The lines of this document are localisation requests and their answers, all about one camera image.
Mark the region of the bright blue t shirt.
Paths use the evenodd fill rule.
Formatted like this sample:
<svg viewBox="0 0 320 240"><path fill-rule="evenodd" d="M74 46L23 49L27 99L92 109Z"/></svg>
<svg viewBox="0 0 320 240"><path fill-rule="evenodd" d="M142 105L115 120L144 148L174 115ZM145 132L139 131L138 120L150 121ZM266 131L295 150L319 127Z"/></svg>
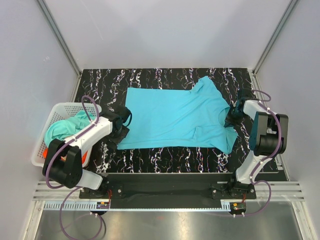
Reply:
<svg viewBox="0 0 320 240"><path fill-rule="evenodd" d="M230 107L208 76L190 90L130 87L125 106L132 120L120 150L199 147L230 154L238 137L224 126Z"/></svg>

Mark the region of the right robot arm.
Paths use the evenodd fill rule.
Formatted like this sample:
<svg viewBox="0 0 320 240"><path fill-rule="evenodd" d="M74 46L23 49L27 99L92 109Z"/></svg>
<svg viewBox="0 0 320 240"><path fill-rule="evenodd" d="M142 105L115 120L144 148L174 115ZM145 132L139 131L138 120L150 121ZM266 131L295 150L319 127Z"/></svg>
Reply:
<svg viewBox="0 0 320 240"><path fill-rule="evenodd" d="M252 96L254 90L243 88L237 92L237 101L226 115L224 126L234 127L249 117L253 120L249 136L249 153L227 183L230 194L247 194L254 186L255 178L274 157L284 153L287 147L289 117L275 113L264 100Z"/></svg>

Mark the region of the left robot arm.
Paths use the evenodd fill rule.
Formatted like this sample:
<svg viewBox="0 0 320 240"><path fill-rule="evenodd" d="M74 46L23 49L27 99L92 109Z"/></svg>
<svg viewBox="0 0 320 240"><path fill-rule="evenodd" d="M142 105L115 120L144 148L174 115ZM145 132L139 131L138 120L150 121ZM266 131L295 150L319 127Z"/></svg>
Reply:
<svg viewBox="0 0 320 240"><path fill-rule="evenodd" d="M132 120L131 111L119 106L114 112L100 112L97 118L78 134L65 140L54 139L49 144L42 168L42 175L51 189L50 180L61 187L87 188L97 191L102 187L104 178L94 172L83 169L82 157L98 141L106 138L111 148L116 150L129 133L128 126Z"/></svg>

